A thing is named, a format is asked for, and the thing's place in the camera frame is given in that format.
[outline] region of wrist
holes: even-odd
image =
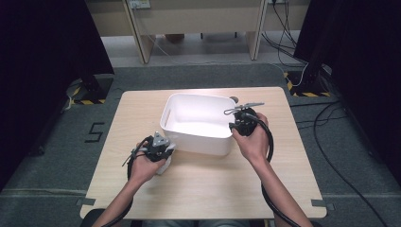
[[[142,184],[144,184],[145,182],[141,182],[138,181],[134,178],[130,178],[127,182],[126,182],[126,187],[130,190],[138,190]]]
[[[267,169],[270,166],[270,163],[268,162],[268,160],[266,160],[266,158],[253,159],[250,160],[250,163],[256,172]]]

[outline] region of forearm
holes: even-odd
[[[128,182],[126,182],[126,184],[118,193],[118,195],[114,198],[112,203],[109,204],[107,209],[97,219],[94,226],[103,226],[121,215],[130,204],[133,196],[141,187],[141,185],[142,183],[136,182],[134,180],[129,180]]]
[[[287,217],[301,226],[312,226],[304,211],[293,199],[286,187],[266,160],[251,162],[272,203]],[[287,226],[283,219],[275,215],[277,226]]]

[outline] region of wooden table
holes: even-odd
[[[91,209],[106,208],[117,195],[127,181],[127,167],[121,165],[136,143],[155,131],[163,134],[159,121],[167,99],[176,93],[237,96],[239,104],[265,102],[254,109],[270,122],[273,168],[308,217],[326,215],[325,207],[312,206],[311,200],[322,200],[322,195],[284,91],[261,87],[124,93],[86,196],[95,204],[83,205],[82,217]],[[273,213],[263,199],[260,180],[233,139],[226,156],[176,150],[166,172],[137,192],[126,218],[273,218]]]

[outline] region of white plastic bin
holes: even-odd
[[[175,94],[167,101],[160,126],[176,149],[226,155],[232,136],[229,123],[235,118],[224,111],[234,107],[229,97]]]

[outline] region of black curtain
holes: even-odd
[[[335,24],[327,26],[338,4]],[[318,49],[324,54],[317,61],[331,66],[332,79],[368,151],[401,184],[400,11],[398,0],[311,0],[294,55],[310,61],[317,44],[325,41],[324,31],[334,30],[329,45]]]
[[[0,189],[75,79],[113,74],[84,0],[0,0]]]

